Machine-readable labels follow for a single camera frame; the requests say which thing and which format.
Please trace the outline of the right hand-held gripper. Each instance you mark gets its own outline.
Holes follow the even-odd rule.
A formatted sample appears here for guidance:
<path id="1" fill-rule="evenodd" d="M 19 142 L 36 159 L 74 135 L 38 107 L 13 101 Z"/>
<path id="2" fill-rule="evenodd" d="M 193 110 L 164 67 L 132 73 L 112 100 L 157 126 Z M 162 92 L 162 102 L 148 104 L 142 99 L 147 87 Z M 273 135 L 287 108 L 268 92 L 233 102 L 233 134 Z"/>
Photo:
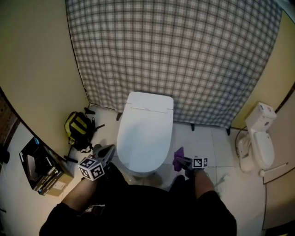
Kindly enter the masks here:
<path id="1" fill-rule="evenodd" d="M 194 157 L 192 159 L 187 157 L 176 157 L 176 161 L 181 163 L 180 169 L 182 170 L 203 170 L 208 165 L 208 158 Z"/>

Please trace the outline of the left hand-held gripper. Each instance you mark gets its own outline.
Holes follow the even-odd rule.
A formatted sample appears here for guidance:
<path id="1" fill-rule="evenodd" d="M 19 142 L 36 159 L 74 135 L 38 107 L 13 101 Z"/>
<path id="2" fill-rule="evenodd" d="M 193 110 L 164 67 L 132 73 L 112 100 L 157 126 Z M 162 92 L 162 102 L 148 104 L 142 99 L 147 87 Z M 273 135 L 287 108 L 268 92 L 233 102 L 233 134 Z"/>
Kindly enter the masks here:
<path id="1" fill-rule="evenodd" d="M 102 147 L 99 143 L 93 147 L 93 155 L 89 155 L 83 158 L 78 163 L 78 168 L 82 176 L 91 181 L 97 180 L 98 178 L 105 175 L 108 166 L 113 159 L 115 153 L 115 145 L 106 145 Z"/>

